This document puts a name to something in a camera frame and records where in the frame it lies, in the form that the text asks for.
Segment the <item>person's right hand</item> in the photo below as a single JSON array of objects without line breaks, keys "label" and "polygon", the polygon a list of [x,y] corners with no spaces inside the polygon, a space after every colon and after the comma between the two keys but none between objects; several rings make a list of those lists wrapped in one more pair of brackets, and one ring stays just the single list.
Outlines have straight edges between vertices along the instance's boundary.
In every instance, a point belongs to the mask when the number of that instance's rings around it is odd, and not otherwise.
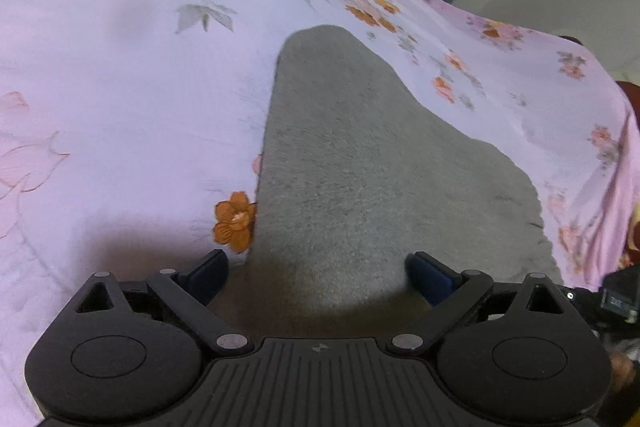
[{"label": "person's right hand", "polygon": [[639,339],[603,337],[603,346],[612,363],[613,381],[610,395],[629,387],[639,372]]}]

